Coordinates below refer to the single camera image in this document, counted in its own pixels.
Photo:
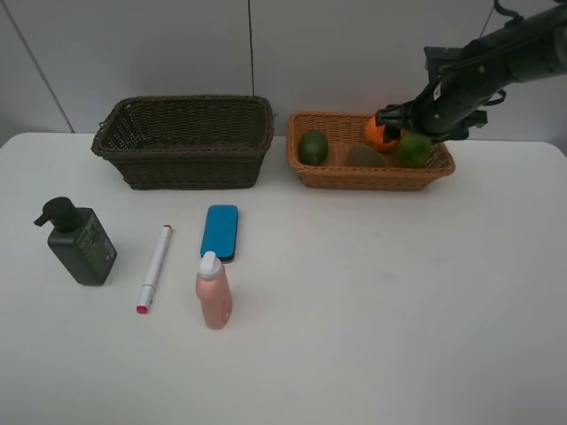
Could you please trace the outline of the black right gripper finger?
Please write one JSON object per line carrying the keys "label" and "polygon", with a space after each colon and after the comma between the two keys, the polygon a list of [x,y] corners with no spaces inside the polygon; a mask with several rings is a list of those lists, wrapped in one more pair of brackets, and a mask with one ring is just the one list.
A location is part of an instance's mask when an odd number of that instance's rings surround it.
{"label": "black right gripper finger", "polygon": [[383,131],[383,142],[394,143],[399,141],[401,137],[401,130],[396,127],[385,126]]}

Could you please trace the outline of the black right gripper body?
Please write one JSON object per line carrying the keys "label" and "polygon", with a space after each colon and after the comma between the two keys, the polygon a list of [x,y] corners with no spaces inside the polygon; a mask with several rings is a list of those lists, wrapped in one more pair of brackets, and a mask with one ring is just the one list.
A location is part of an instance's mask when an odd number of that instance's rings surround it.
{"label": "black right gripper body", "polygon": [[466,86],[461,78],[445,76],[430,82],[414,100],[378,110],[375,122],[435,143],[461,141],[469,137],[470,128],[486,124],[486,113],[478,109],[486,101],[486,94]]}

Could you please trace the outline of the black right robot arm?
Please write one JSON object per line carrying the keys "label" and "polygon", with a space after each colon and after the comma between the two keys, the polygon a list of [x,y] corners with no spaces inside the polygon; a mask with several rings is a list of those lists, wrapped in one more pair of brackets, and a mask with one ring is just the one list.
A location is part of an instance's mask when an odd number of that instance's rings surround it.
{"label": "black right robot arm", "polygon": [[413,100],[375,114],[377,125],[425,135],[435,143],[465,140],[487,122],[487,108],[501,104],[505,88],[566,72],[566,3],[529,18],[506,9],[505,26],[462,48],[427,47],[429,82]]}

